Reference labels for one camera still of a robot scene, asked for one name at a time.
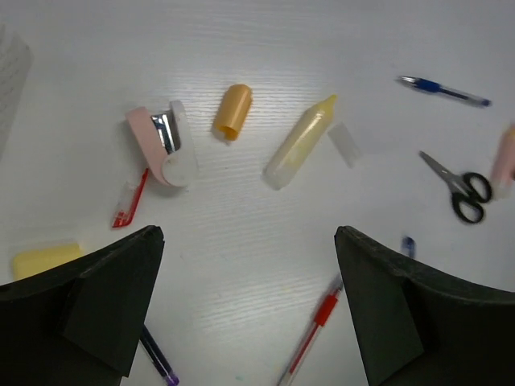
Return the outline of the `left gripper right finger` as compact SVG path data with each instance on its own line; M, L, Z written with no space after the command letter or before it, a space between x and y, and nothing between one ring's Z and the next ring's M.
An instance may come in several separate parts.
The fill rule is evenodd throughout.
M353 227L337 259L371 385L511 385L514 295L397 253Z

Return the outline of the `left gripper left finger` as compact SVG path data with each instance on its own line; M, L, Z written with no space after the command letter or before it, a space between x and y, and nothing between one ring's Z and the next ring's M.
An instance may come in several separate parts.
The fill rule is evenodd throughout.
M146 226L1 287L3 385L119 385L130 374L163 257Z

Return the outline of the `black handled scissors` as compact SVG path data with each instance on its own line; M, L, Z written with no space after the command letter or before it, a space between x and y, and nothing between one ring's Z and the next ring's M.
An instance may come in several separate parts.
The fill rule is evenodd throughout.
M446 183L456 217L464 224L481 223L485 216L483 205L493 198L490 182L476 172L457 175L424 151L419 151L418 155Z

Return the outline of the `pink glue bottle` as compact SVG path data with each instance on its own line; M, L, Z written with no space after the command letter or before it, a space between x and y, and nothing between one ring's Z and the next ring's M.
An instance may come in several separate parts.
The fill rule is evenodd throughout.
M514 123L502 134L490 174L494 199L506 198L514 184Z

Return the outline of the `pink white stapler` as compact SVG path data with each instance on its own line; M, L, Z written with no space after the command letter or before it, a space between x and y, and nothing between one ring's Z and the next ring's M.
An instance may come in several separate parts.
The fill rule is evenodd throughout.
M187 187L199 171L192 133L181 101L171 101L165 112L152 114L138 107L126 120L152 175L167 187Z

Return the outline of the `blue gel pen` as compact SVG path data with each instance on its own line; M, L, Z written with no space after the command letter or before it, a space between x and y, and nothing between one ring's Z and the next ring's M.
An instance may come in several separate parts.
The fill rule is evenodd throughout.
M438 82L420 77L399 76L397 82L418 92L443 96L474 107L486 108L492 104L489 99L453 89Z

